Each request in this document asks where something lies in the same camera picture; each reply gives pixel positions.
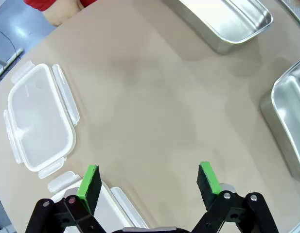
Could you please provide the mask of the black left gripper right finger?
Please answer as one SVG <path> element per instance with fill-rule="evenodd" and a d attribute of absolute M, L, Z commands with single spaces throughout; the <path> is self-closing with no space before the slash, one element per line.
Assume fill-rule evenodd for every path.
<path fill-rule="evenodd" d="M 209 162 L 201 162 L 196 181 L 206 212 L 194 233 L 218 233 L 224 223 L 235 223 L 241 233 L 277 233 L 279 230 L 262 194 L 245 197 L 223 190 Z"/>

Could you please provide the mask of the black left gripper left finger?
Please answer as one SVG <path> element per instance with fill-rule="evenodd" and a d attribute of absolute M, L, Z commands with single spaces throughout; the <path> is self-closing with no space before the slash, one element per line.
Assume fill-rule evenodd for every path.
<path fill-rule="evenodd" d="M 81 233 L 102 233 L 101 224 L 94 217 L 102 187 L 99 167 L 89 165 L 77 194 L 54 202 L 40 199 L 32 212 L 27 233 L 63 233 L 75 226 Z"/>

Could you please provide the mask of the person's right hand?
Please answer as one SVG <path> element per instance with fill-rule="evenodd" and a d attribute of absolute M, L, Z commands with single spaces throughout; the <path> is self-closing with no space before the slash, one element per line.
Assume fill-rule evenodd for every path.
<path fill-rule="evenodd" d="M 83 9 L 79 0 L 56 0 L 42 14 L 50 24 L 57 27 Z"/>

